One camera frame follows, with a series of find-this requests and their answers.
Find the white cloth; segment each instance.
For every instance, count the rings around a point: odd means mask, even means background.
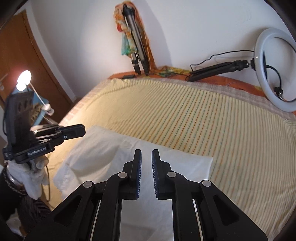
[[[87,180],[106,181],[133,160],[135,149],[142,151],[140,196],[136,201],[123,200],[120,240],[173,240],[171,200],[155,197],[151,153],[158,149],[160,159],[188,180],[208,179],[213,158],[188,154],[134,137],[93,126],[76,144],[54,177],[63,198]]]
[[[37,200],[42,194],[42,184],[48,185],[48,177],[44,167],[48,164],[46,156],[40,156],[27,163],[17,164],[14,160],[8,161],[7,170],[20,183],[25,186],[27,194]]]

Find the mattress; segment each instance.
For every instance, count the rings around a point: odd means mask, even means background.
[[[296,117],[229,86],[168,79],[100,83],[62,120],[212,156],[210,180],[272,240],[296,206]],[[50,176],[78,139],[48,154]],[[61,195],[51,180],[53,207]]]

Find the white ring light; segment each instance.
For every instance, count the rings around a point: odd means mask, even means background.
[[[285,40],[296,52],[296,43],[290,35],[286,34],[282,30],[279,30],[277,28],[268,28],[264,30],[259,35],[256,42],[256,46],[255,46],[254,61],[255,61],[256,75],[261,85],[261,88],[263,89],[269,101],[283,111],[293,112],[293,111],[296,111],[296,100],[292,102],[285,102],[280,100],[278,97],[276,97],[276,95],[270,88],[265,76],[264,66],[263,66],[264,46],[267,40],[273,39],[273,38],[280,38]]]

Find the white glove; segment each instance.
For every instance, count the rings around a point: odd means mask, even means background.
[[[37,200],[42,194],[42,184],[48,185],[48,177],[44,167],[48,164],[46,156],[40,156],[27,163],[17,164],[14,160],[8,162],[7,170],[25,186],[27,194]]]

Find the brown door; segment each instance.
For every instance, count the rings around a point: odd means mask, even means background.
[[[54,109],[51,118],[61,121],[72,102],[41,55],[24,11],[14,16],[0,32],[0,96],[4,101],[25,70],[32,73],[31,83],[38,94]]]

